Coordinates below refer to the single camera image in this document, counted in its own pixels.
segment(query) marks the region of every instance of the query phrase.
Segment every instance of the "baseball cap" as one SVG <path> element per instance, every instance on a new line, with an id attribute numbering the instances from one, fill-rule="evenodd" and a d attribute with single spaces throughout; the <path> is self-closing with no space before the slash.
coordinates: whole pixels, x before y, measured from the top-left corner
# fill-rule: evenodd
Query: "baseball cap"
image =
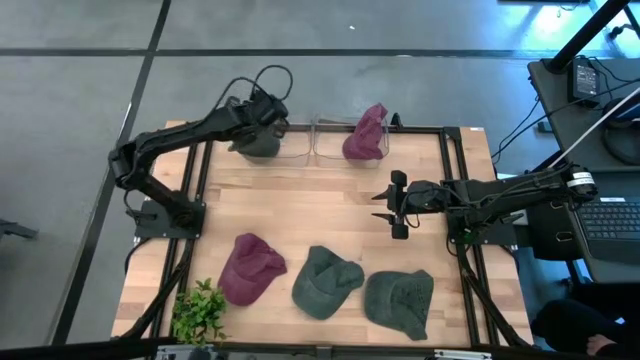
<path id="1" fill-rule="evenodd" d="M 218 287 L 227 301 L 246 306 L 256 301 L 276 276 L 286 272 L 284 258 L 264 240 L 248 233 L 236 237 Z"/>
<path id="2" fill-rule="evenodd" d="M 293 284 L 293 302 L 310 316 L 333 315 L 352 290 L 364 283 L 360 265 L 345 261 L 324 246 L 309 248 L 309 256 Z"/>
<path id="3" fill-rule="evenodd" d="M 269 130 L 257 130 L 254 138 L 249 142 L 232 143 L 229 151 L 249 156 L 251 158 L 274 158 L 280 151 L 280 139 L 276 138 Z"/>
<path id="4" fill-rule="evenodd" d="M 346 159 L 380 160 L 384 157 L 379 144 L 383 136 L 382 119 L 385 116 L 387 109 L 380 103 L 367 109 L 353 134 L 342 144 L 342 154 Z"/>
<path id="5" fill-rule="evenodd" d="M 423 270 L 377 272 L 365 287 L 364 312 L 373 323 L 402 331 L 411 340 L 425 340 L 432 294 L 433 278 Z"/>

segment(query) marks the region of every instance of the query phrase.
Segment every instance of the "transparent bin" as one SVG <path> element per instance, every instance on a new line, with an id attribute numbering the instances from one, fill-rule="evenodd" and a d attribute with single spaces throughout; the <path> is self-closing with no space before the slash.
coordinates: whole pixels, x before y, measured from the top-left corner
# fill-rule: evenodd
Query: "transparent bin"
<path id="1" fill-rule="evenodd" d="M 316 165 L 332 168 L 377 168 L 389 154 L 389 124 L 382 119 L 383 134 L 378 144 L 382 159 L 347 159 L 342 153 L 344 141 L 353 134 L 360 118 L 317 115 L 312 121 L 313 153 Z"/>
<path id="2" fill-rule="evenodd" d="M 238 155 L 245 158 L 251 166 L 264 167 L 305 167 L 311 154 L 312 131 L 287 131 L 280 140 L 280 149 L 276 156 Z"/>

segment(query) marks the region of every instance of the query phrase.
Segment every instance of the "black cable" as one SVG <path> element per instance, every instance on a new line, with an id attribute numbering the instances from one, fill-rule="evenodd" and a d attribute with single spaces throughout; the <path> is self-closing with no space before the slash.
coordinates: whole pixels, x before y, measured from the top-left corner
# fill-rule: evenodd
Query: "black cable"
<path id="1" fill-rule="evenodd" d="M 138 244 L 136 244 L 136 246 L 134 246 L 131 250 L 129 250 L 129 253 L 127 254 L 127 258 L 124 260 L 124 274 L 125 275 L 127 275 L 127 272 L 129 271 L 129 261 L 131 261 L 131 256 L 133 256 L 133 253 L 135 253 L 136 250 L 138 250 L 138 248 L 140 248 L 147 241 L 149 241 L 149 239 L 151 239 L 151 238 L 140 238 L 140 242 L 138 242 Z"/>
<path id="2" fill-rule="evenodd" d="M 587 59 L 593 59 L 593 60 L 595 60 L 595 61 L 598 63 L 598 65 L 600 65 L 600 67 L 602 67 L 602 68 L 603 68 L 603 69 L 605 69 L 609 74 L 611 74 L 611 77 L 612 77 L 612 78 L 614 78 L 614 79 L 616 79 L 616 80 L 618 80 L 618 81 L 620 81 L 620 82 L 624 82 L 624 83 L 632 83 L 632 82 L 637 81 L 637 79 L 636 79 L 636 80 L 625 80 L 625 79 L 621 79 L 621 78 L 617 77 L 617 76 L 613 73 L 613 71 L 611 71 L 611 69 L 609 69 L 608 67 L 604 66 L 604 64 L 600 61 L 600 59 L 598 59 L 598 58 L 597 58 L 597 57 L 595 57 L 595 56 L 590 56 L 590 57 L 588 57 Z"/>
<path id="3" fill-rule="evenodd" d="M 611 93 L 611 92 L 613 92 L 613 91 L 615 91 L 615 90 L 618 90 L 618 89 L 623 88 L 623 87 L 625 87 L 625 86 L 631 85 L 631 84 L 636 83 L 636 82 L 638 82 L 638 81 L 640 81 L 640 78 L 637 78 L 637 79 L 635 79 L 635 80 L 631 80 L 631 81 L 629 81 L 629 82 L 627 82 L 627 83 L 624 83 L 624 84 L 622 84 L 622 85 L 618 85 L 618 86 L 616 86 L 616 87 L 611 88 L 610 90 L 603 91 L 603 92 L 599 92 L 599 93 L 597 93 L 597 94 L 595 94 L 595 95 L 591 95 L 591 96 L 588 96 L 588 97 L 583 98 L 583 99 L 578 99 L 578 100 L 572 101 L 572 102 L 570 102 L 570 103 L 564 104 L 564 105 L 562 105 L 562 106 L 560 106 L 560 107 L 558 107 L 558 108 L 556 108 L 556 109 L 553 109 L 552 111 L 550 111 L 550 112 L 548 112 L 548 113 L 546 113 L 546 114 L 542 115 L 541 117 L 537 118 L 536 120 L 534 120 L 531 124 L 529 124 L 529 125 L 525 126 L 525 127 L 524 127 L 524 129 L 520 130 L 516 135 L 514 135 L 514 136 L 511 138 L 511 140 L 509 140 L 509 141 L 508 141 L 508 142 L 507 142 L 503 147 L 500 147 L 500 148 L 498 149 L 498 151 L 496 151 L 493 155 L 491 155 L 491 157 L 493 158 L 493 157 L 497 156 L 500 152 L 504 151 L 507 147 L 509 147 L 509 145 L 510 145 L 510 144 L 511 144 L 515 139 L 517 139 L 517 138 L 518 138 L 518 136 L 522 135 L 522 133 L 524 133 L 525 131 L 529 130 L 532 126 L 534 126 L 535 124 L 539 123 L 540 121 L 542 121 L 542 120 L 543 120 L 543 119 L 545 119 L 546 117 L 551 116 L 551 115 L 553 115 L 553 114 L 557 113 L 558 111 L 563 110 L 563 109 L 565 109 L 565 108 L 567 108 L 567 107 L 569 107 L 569 106 L 575 105 L 575 104 L 577 104 L 577 103 L 579 103 L 579 102 L 581 102 L 581 101 L 583 101 L 583 100 L 586 100 L 586 99 L 592 99 L 592 98 L 597 97 L 597 96 L 600 96 L 600 95 L 604 95 L 604 94 Z"/>
<path id="4" fill-rule="evenodd" d="M 411 221 L 409 221 L 409 217 L 407 215 L 404 216 L 404 221 L 406 221 L 407 225 L 411 226 L 414 229 L 417 229 L 420 227 L 420 217 L 418 216 L 418 214 L 416 214 L 416 221 L 418 222 L 416 225 L 413 225 Z"/>
<path id="5" fill-rule="evenodd" d="M 131 190 L 127 190 L 124 192 L 124 196 L 122 197 L 122 201 L 124 202 L 124 206 L 127 208 L 127 210 L 130 213 L 133 213 L 134 210 L 131 208 L 131 205 L 129 205 L 129 201 L 127 200 L 127 198 L 129 197 L 129 193 L 131 192 Z"/>
<path id="6" fill-rule="evenodd" d="M 529 118 L 531 117 L 531 115 L 533 114 L 533 111 L 536 109 L 536 107 L 538 107 L 538 104 L 540 104 L 540 97 L 536 96 L 536 103 L 533 104 L 533 107 L 531 108 L 531 111 L 529 111 L 529 115 L 527 115 L 527 117 L 525 117 L 519 124 L 518 126 L 515 127 L 515 129 L 513 129 L 513 131 L 511 131 L 509 133 L 509 135 L 505 136 L 502 141 L 500 141 L 500 144 L 498 144 L 498 149 L 502 147 L 502 144 L 511 137 L 511 135 L 513 135 L 516 131 L 518 131 L 518 129 L 520 128 L 520 126 L 522 126 L 527 120 L 529 120 Z M 498 153 L 498 159 L 496 160 L 496 162 L 493 163 L 493 165 L 495 166 L 497 163 L 500 162 L 500 158 L 502 157 L 502 154 L 499 152 Z"/>
<path id="7" fill-rule="evenodd" d="M 539 177 L 539 178 L 532 178 L 532 179 L 530 179 L 530 180 L 523 181 L 523 182 L 521 182 L 521 183 L 515 184 L 515 185 L 513 185 L 513 186 L 511 186 L 511 187 L 507 188 L 506 190 L 504 190 L 504 191 L 503 191 L 503 192 L 501 192 L 500 194 L 496 195 L 496 197 L 494 197 L 493 199 L 491 199 L 491 201 L 489 201 L 487 204 L 483 205 L 482 207 L 484 207 L 484 208 L 489 207 L 489 206 L 493 205 L 496 201 L 498 201 L 498 199 L 500 199 L 501 197 L 503 197 L 503 196 L 505 196 L 505 195 L 508 195 L 509 193 L 513 192 L 514 190 L 516 190 L 516 189 L 518 189 L 518 188 L 521 188 L 521 187 L 523 187 L 523 186 L 525 186 L 525 185 L 529 185 L 529 184 L 531 184 L 531 183 L 540 182 L 540 181 L 542 181 L 542 180 L 546 180 L 546 179 L 548 179 L 548 178 L 550 178 L 550 177 L 554 177 L 554 176 L 556 176 L 556 175 L 560 174 L 561 172 L 563 172 L 563 171 L 567 170 L 567 169 L 568 169 L 569 167 L 571 167 L 571 166 L 572 166 L 572 165 L 571 165 L 570 163 L 567 163 L 567 164 L 565 164 L 564 166 L 562 166 L 561 168 L 559 168 L 558 170 L 556 170 L 556 171 L 554 171 L 554 172 L 551 172 L 551 173 L 549 173 L 549 174 L 547 174 L 547 175 L 545 175 L 545 176 L 541 176 L 541 177 Z M 486 196 L 484 196 L 482 199 L 480 199 L 480 200 L 476 200 L 476 201 L 473 201 L 472 203 L 482 203 L 483 201 L 487 200 L 487 199 L 488 199 L 489 197 L 491 197 L 491 196 L 493 196 L 493 195 L 486 195 Z"/>
<path id="8" fill-rule="evenodd" d="M 444 243 L 445 243 L 445 247 L 447 248 L 447 252 L 449 253 L 449 255 L 453 256 L 453 257 L 458 257 L 458 254 L 454 253 L 453 251 L 451 251 L 451 248 L 449 247 L 450 243 L 449 243 L 449 239 L 444 239 Z M 465 245 L 464 246 L 464 253 L 466 254 L 467 252 L 469 252 L 469 249 L 471 249 L 471 245 Z"/>
<path id="9" fill-rule="evenodd" d="M 580 0 L 579 3 L 575 4 L 573 7 L 565 7 L 564 5 L 559 5 L 560 9 L 566 11 L 566 12 L 572 12 L 573 10 L 577 9 L 578 6 L 582 5 L 586 0 Z"/>
<path id="10" fill-rule="evenodd" d="M 278 100 L 282 101 L 282 100 L 286 99 L 289 96 L 289 93 L 291 92 L 291 88 L 293 87 L 293 74 L 291 74 L 291 71 L 289 69 L 287 69 L 286 67 L 284 67 L 282 65 L 269 65 L 269 66 L 265 66 L 264 68 L 262 68 L 262 70 L 260 70 L 258 72 L 258 76 L 256 76 L 255 80 L 248 79 L 248 78 L 246 78 L 244 76 L 239 76 L 239 77 L 229 81 L 227 86 L 222 91 L 222 94 L 220 94 L 220 97 L 216 101 L 216 104 L 213 105 L 213 108 L 211 108 L 211 111 L 209 111 L 209 113 L 207 114 L 207 116 L 205 116 L 205 118 L 211 116 L 211 114 L 213 114 L 213 112 L 216 111 L 218 106 L 220 106 L 220 103 L 222 102 L 222 99 L 224 99 L 224 96 L 227 95 L 227 92 L 229 91 L 231 86 L 233 84 L 235 84 L 236 82 L 240 81 L 240 80 L 244 80 L 244 81 L 246 81 L 246 82 L 248 82 L 248 83 L 253 85 L 251 87 L 251 93 L 253 93 L 253 90 L 255 90 L 255 88 L 257 87 L 258 89 L 260 89 L 260 91 L 264 92 L 265 94 L 268 94 L 267 91 L 265 89 L 263 89 L 262 86 L 260 86 L 260 84 L 258 84 L 258 79 L 264 73 L 265 70 L 271 69 L 271 68 L 283 69 L 284 71 L 287 72 L 287 74 L 289 74 L 289 78 L 291 79 L 290 83 L 289 83 L 289 89 L 287 90 L 287 93 L 285 94 L 285 96 L 282 99 L 278 99 Z"/>
<path id="11" fill-rule="evenodd" d="M 244 76 L 239 76 L 237 78 L 232 79 L 231 81 L 229 81 L 229 83 L 227 84 L 227 86 L 224 88 L 224 90 L 222 91 L 222 94 L 220 94 L 220 97 L 218 98 L 218 100 L 216 100 L 215 105 L 213 105 L 213 107 L 211 108 L 211 110 L 209 111 L 209 113 L 204 117 L 205 119 L 208 118 L 209 116 L 211 116 L 211 114 L 213 114 L 214 111 L 216 111 L 216 109 L 218 109 L 218 106 L 220 106 L 220 103 L 222 102 L 222 99 L 224 99 L 224 96 L 227 95 L 227 92 L 229 92 L 229 89 L 231 88 L 231 86 L 233 84 L 235 84 L 236 82 L 240 81 L 240 80 L 244 80 L 250 84 L 253 84 L 253 86 L 257 87 L 258 89 L 260 89 L 260 91 L 267 93 L 262 86 L 258 85 L 255 81 L 246 78 Z"/>
<path id="12" fill-rule="evenodd" d="M 291 93 L 291 88 L 293 87 L 293 74 L 291 73 L 291 70 L 289 70 L 288 68 L 286 68 L 286 67 L 284 67 L 282 65 L 267 65 L 267 66 L 263 67 L 262 70 L 260 70 L 258 72 L 258 75 L 256 75 L 255 80 L 253 80 L 254 84 L 251 87 L 251 94 L 253 94 L 253 91 L 255 90 L 256 85 L 258 84 L 258 80 L 260 80 L 260 76 L 262 76 L 262 74 L 265 71 L 269 70 L 269 69 L 282 69 L 289 75 L 289 88 L 287 89 L 287 92 L 284 94 L 284 96 L 281 97 L 280 99 L 278 99 L 280 101 L 286 100 L 289 97 L 289 94 Z"/>

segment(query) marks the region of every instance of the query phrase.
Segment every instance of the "wooden tabletop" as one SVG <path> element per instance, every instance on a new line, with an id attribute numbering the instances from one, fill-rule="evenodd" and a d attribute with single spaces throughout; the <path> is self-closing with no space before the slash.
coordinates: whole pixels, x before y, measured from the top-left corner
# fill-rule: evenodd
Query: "wooden tabletop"
<path id="1" fill-rule="evenodd" d="M 170 121 L 167 126 L 180 124 Z M 462 128 L 470 178 L 494 179 L 485 133 Z M 384 191 L 391 170 L 407 173 L 409 181 L 438 182 L 444 177 L 438 137 L 424 134 L 390 134 L 389 154 L 378 163 L 350 164 L 340 159 L 347 134 L 315 135 L 316 155 L 307 133 L 286 135 L 278 159 L 255 164 L 228 144 L 215 143 L 204 195 L 207 214 L 202 236 L 196 242 L 189 274 L 195 280 L 211 277 L 216 283 L 233 248 L 236 236 L 252 232 L 264 239 L 286 260 L 288 272 L 277 277 L 252 305 L 230 305 L 222 319 L 228 341 L 271 344 L 333 344 L 372 346 L 468 346 L 460 275 L 456 259 L 445 248 L 446 226 L 442 214 L 421 215 L 421 226 L 411 229 L 408 240 L 393 240 L 391 229 L 373 212 L 387 212 L 384 201 L 371 197 Z M 195 183 L 203 146 L 199 147 Z M 454 177 L 457 166 L 449 144 Z M 154 176 L 178 189 L 187 149 L 162 155 Z M 166 239 L 154 239 L 131 258 L 113 325 L 113 335 L 128 330 L 158 291 L 167 250 Z M 323 245 L 346 260 L 359 263 L 365 279 L 377 271 L 414 272 L 423 269 L 435 280 L 424 341 L 411 341 L 404 333 L 366 319 L 364 287 L 351 293 L 329 319 L 306 315 L 291 299 L 291 289 L 304 264 L 309 247 Z M 491 295 L 510 324 L 532 342 L 529 321 L 515 264 L 510 255 L 494 246 L 483 246 Z M 162 334 L 168 334 L 172 296 L 165 309 Z M 480 335 L 487 341 L 484 314 L 475 299 Z"/>

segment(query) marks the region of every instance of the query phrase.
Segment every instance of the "laptop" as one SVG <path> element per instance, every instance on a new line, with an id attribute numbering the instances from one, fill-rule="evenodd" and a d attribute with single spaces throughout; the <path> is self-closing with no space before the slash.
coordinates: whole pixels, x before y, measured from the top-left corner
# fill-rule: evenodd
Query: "laptop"
<path id="1" fill-rule="evenodd" d="M 640 91 L 620 103 L 598 123 L 640 117 Z M 637 132 L 640 143 L 640 130 L 627 131 Z M 576 212 L 589 253 L 596 259 L 640 264 L 640 173 L 596 173 L 593 177 L 599 196 Z M 616 186 L 608 188 L 608 183 Z"/>

